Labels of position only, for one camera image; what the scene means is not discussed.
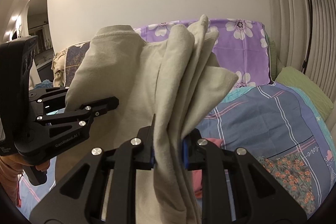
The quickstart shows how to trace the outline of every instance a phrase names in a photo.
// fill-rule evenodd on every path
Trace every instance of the beige t-shirt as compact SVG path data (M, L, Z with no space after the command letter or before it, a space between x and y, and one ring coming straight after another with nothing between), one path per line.
M68 90L66 110L111 96L120 103L95 119L87 141L57 157L56 182L92 148L117 148L156 114L156 165L137 172L137 223L201 222L179 144L237 81L234 73L219 68L211 52L218 32L207 29L203 15L188 28L173 26L163 42L148 43L130 26L98 31Z

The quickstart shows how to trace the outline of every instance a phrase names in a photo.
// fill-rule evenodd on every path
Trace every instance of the pillow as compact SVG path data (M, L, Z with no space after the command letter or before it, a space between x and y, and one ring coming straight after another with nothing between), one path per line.
M277 49L275 47L275 42L272 39L268 39L268 41L271 79L274 81L274 79L277 77Z
M333 102L313 81L300 71L294 69L293 67L285 67L279 73L276 78L276 82L286 86L294 86L305 92L317 108L324 121L330 115L334 107Z

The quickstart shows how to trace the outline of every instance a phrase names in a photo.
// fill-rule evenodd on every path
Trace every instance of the orange sleeve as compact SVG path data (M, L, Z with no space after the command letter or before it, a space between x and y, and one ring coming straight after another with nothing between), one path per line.
M13 165L9 166L4 163L2 157L0 157L0 183L6 191L9 198L16 204L17 201L17 176L22 173L22 165L13 162Z

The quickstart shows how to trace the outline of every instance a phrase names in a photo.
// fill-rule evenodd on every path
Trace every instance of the silver bolt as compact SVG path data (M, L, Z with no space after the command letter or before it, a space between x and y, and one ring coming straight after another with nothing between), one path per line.
M208 144L208 141L207 141L206 139L199 139L199 140L197 141L197 144L198 144L198 145L201 145L201 146L203 146L203 145L207 145L207 144Z
M131 144L132 145L139 145L139 144L141 144L141 139L139 139L139 138L131 139Z
M91 150L91 154L94 155L94 156L98 156L100 155L101 153L103 152L103 150L99 147L96 147L96 148L93 148Z
M236 152L238 155L245 155L247 151L245 148L239 147L237 148Z

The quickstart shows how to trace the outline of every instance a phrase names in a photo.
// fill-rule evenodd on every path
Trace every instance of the arched doorway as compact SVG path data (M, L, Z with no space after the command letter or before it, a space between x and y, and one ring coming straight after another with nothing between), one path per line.
M49 30L47 0L30 0L28 5L28 32L29 35L38 37L34 58L36 68L41 81L53 81L51 65L54 50Z

